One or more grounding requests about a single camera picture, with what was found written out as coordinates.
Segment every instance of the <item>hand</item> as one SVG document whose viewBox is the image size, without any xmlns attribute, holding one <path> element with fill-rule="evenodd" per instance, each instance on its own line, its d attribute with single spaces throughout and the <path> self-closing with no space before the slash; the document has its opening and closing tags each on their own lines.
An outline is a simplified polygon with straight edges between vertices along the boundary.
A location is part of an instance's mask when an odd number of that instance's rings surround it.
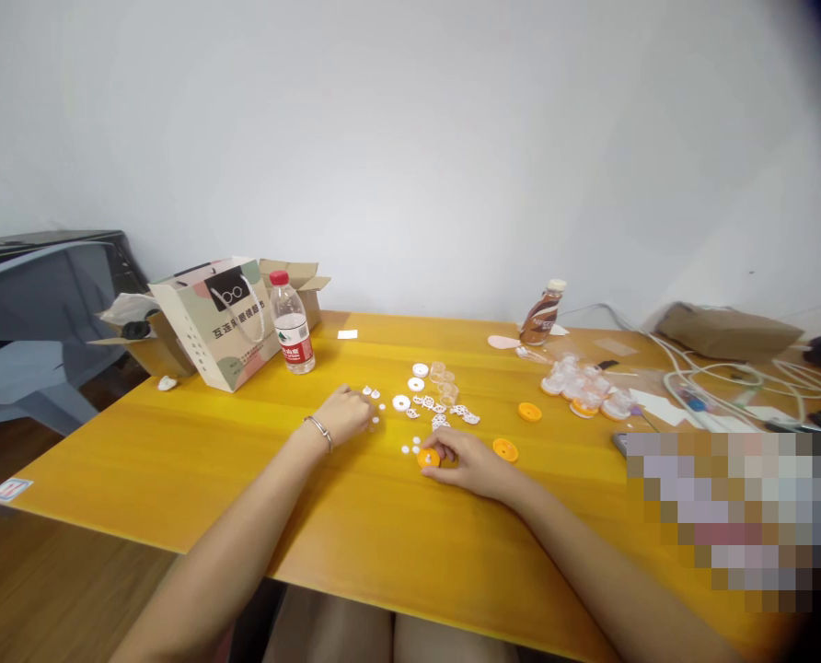
<svg viewBox="0 0 821 663">
<path fill-rule="evenodd" d="M 441 460 L 459 458 L 458 467 L 423 468 L 423 476 L 465 488 L 483 497 L 504 502 L 525 477 L 477 437 L 454 428 L 439 426 L 422 443 L 422 448 L 434 448 Z"/>
<path fill-rule="evenodd" d="M 374 416 L 374 404 L 360 391 L 340 385 L 313 415 L 330 433 L 334 447 L 346 442 L 362 430 Z"/>
</svg>

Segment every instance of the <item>pink paper piece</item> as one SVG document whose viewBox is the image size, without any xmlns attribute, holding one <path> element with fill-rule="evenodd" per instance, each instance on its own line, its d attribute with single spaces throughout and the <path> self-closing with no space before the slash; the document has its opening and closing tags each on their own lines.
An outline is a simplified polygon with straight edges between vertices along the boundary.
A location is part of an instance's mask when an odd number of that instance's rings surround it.
<svg viewBox="0 0 821 663">
<path fill-rule="evenodd" d="M 508 336 L 488 336 L 487 343 L 497 350 L 508 350 L 521 344 L 517 339 L 510 339 Z"/>
</svg>

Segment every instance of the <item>bangle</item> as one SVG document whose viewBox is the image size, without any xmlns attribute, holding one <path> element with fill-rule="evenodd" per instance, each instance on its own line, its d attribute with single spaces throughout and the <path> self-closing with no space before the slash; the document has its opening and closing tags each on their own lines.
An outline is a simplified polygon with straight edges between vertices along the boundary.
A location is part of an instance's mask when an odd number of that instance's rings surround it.
<svg viewBox="0 0 821 663">
<path fill-rule="evenodd" d="M 330 438 L 330 433 L 328 429 L 325 428 L 322 424 L 318 422 L 318 420 L 313 416 L 308 416 L 303 418 L 304 421 L 311 421 L 313 424 L 316 425 L 318 431 L 328 440 L 328 453 L 334 450 L 334 441 Z"/>
</svg>

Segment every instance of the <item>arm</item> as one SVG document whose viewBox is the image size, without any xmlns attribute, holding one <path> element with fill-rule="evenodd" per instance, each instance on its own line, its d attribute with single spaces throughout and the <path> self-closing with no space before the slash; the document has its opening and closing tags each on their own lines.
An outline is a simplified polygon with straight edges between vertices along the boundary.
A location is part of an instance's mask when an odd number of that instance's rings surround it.
<svg viewBox="0 0 821 663">
<path fill-rule="evenodd" d="M 337 447 L 364 428 L 373 412 L 366 396 L 343 385 L 315 417 Z M 306 478 L 327 453 L 328 441 L 312 422 L 294 431 L 175 566 L 111 663 L 210 660 L 260 584 Z"/>
<path fill-rule="evenodd" d="M 554 495 L 469 433 L 438 428 L 422 444 L 458 467 L 424 468 L 513 509 L 579 595 L 623 660 L 736 661 L 734 650 L 687 606 L 589 529 Z"/>
</svg>

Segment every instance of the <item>yellow table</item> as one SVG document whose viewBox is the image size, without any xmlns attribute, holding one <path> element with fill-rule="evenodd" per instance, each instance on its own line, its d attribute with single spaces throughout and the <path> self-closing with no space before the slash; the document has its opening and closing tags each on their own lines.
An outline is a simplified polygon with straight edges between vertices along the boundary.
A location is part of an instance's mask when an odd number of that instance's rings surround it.
<svg viewBox="0 0 821 663">
<path fill-rule="evenodd" d="M 357 329 L 359 337 L 338 341 L 340 329 Z M 387 405 L 380 423 L 313 474 L 268 575 L 568 657 L 616 660 L 515 515 L 424 479 L 416 459 L 401 453 L 414 436 L 430 433 L 432 416 L 423 411 L 411 420 L 392 408 L 392 397 L 412 395 L 412 364 L 440 360 L 457 376 L 460 401 L 481 418 L 471 426 L 450 415 L 451 425 L 488 444 L 512 440 L 519 468 L 744 653 L 768 656 L 780 617 L 745 612 L 725 592 L 711 591 L 707 573 L 692 568 L 678 546 L 660 545 L 652 528 L 627 517 L 626 464 L 610 435 L 629 424 L 572 414 L 566 401 L 540 391 L 548 368 L 490 348 L 495 333 L 511 336 L 515 328 L 324 312 L 313 333 L 318 365 L 309 375 L 290 374 L 277 355 L 235 394 L 198 376 L 163 393 L 149 379 L 20 472 L 34 484 L 12 506 L 185 553 L 340 383 L 370 385 Z M 603 338 L 639 350 L 622 360 L 629 371 L 668 368 L 662 350 L 631 332 L 574 330 L 549 345 L 597 361 L 615 358 L 592 344 Z M 520 401 L 538 405 L 542 420 L 521 419 Z M 787 408 L 788 401 L 774 404 Z"/>
</svg>

